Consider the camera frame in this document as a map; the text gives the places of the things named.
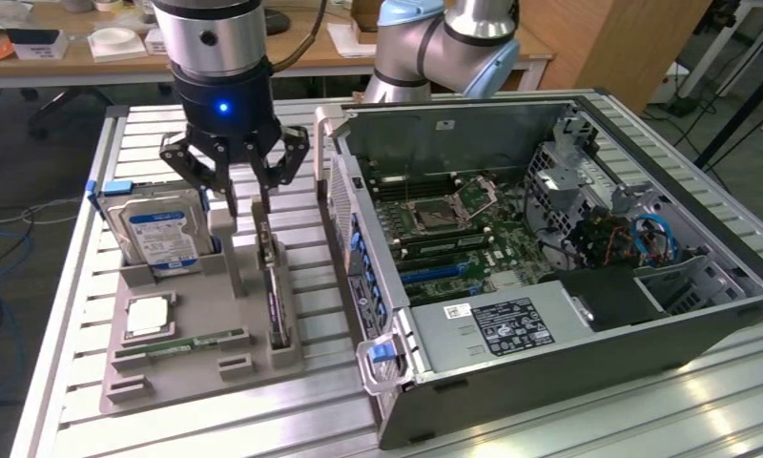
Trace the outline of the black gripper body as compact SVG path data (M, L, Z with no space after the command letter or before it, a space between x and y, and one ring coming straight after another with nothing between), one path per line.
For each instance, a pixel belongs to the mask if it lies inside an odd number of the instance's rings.
M176 66L173 75L186 137L208 147L220 143L236 154L268 153L280 139L270 66L229 76L200 75Z

